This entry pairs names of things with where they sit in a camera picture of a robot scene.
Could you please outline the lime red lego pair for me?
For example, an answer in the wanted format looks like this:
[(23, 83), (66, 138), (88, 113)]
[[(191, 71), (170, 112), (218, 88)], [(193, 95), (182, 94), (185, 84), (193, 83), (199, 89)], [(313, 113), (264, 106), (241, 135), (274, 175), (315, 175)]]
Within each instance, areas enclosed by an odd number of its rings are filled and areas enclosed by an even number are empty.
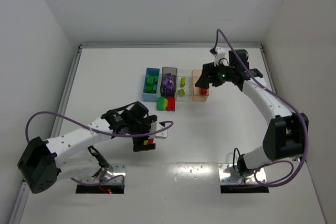
[(154, 141), (153, 138), (152, 138), (152, 139), (148, 139), (148, 140), (145, 140), (145, 141), (143, 142), (143, 145), (144, 145), (144, 146), (155, 145), (155, 141)]

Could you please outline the red flower lego brick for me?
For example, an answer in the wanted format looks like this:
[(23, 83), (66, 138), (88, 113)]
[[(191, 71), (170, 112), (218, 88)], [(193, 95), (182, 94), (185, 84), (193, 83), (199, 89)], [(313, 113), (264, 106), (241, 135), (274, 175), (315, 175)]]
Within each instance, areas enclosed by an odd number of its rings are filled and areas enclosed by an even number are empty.
[(203, 88), (200, 88), (200, 91), (199, 91), (200, 93), (200, 95), (208, 95), (208, 92), (209, 92), (209, 90), (208, 89), (203, 89)]

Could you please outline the purple butterfly lego brick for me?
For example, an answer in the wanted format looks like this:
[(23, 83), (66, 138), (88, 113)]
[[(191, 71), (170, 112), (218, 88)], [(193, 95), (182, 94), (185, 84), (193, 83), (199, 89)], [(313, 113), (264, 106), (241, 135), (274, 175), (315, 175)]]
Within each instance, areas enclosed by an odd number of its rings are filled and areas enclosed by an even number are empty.
[(163, 85), (167, 89), (173, 89), (174, 88), (173, 82), (169, 82), (169, 81), (166, 81), (166, 80), (163, 81)]

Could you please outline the purple rounded lego brick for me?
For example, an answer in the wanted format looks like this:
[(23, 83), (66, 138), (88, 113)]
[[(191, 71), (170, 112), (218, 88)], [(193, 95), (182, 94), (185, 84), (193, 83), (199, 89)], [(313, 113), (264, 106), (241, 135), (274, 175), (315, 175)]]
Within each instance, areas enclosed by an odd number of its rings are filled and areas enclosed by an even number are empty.
[(167, 88), (167, 87), (164, 87), (164, 88), (162, 89), (161, 95), (169, 97), (169, 96), (173, 96), (174, 93), (175, 93), (174, 88)]

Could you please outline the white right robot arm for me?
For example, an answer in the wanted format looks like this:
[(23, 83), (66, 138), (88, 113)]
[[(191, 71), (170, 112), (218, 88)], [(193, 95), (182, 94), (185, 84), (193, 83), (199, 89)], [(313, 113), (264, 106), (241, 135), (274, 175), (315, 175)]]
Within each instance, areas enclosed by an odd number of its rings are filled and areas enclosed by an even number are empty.
[(273, 161), (304, 153), (304, 127), (308, 118), (298, 116), (279, 99), (267, 92), (267, 84), (258, 69), (251, 69), (248, 52), (245, 49), (225, 51), (221, 47), (211, 49), (214, 62), (202, 66), (202, 73), (196, 81), (197, 88), (208, 89), (231, 82), (248, 96), (263, 115), (268, 128), (260, 147), (239, 156), (236, 169), (240, 175), (254, 172)]

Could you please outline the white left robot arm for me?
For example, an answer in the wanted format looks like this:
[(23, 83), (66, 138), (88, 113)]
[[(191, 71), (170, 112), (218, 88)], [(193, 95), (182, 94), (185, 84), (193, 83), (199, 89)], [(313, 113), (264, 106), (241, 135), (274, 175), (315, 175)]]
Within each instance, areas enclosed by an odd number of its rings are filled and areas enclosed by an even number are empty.
[(67, 178), (87, 187), (110, 183), (123, 187), (125, 176), (115, 173), (117, 166), (111, 165), (94, 145), (113, 138), (131, 138), (134, 152), (153, 150), (154, 140), (173, 123), (158, 122), (158, 117), (149, 115), (148, 108), (137, 101), (109, 110), (88, 125), (78, 125), (78, 129), (58, 137), (27, 140), (17, 166), (33, 194)]

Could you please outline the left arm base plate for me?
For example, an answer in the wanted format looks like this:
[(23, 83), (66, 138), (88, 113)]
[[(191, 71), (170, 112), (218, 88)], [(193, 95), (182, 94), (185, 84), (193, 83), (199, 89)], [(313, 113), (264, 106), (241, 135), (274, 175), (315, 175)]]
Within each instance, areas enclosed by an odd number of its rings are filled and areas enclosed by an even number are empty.
[(126, 178), (125, 164), (111, 164), (100, 168), (94, 175), (80, 175), (77, 180), (85, 186), (119, 186), (124, 187)]

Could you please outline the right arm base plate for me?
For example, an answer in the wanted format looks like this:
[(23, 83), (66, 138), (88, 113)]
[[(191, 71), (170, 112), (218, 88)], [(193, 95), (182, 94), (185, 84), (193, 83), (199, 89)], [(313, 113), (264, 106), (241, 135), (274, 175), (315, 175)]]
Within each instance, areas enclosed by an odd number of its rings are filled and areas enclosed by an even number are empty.
[(265, 170), (262, 168), (254, 176), (254, 173), (240, 175), (236, 165), (232, 163), (219, 163), (218, 174), (220, 185), (223, 186), (250, 186), (258, 185), (257, 180), (262, 183), (267, 182)]

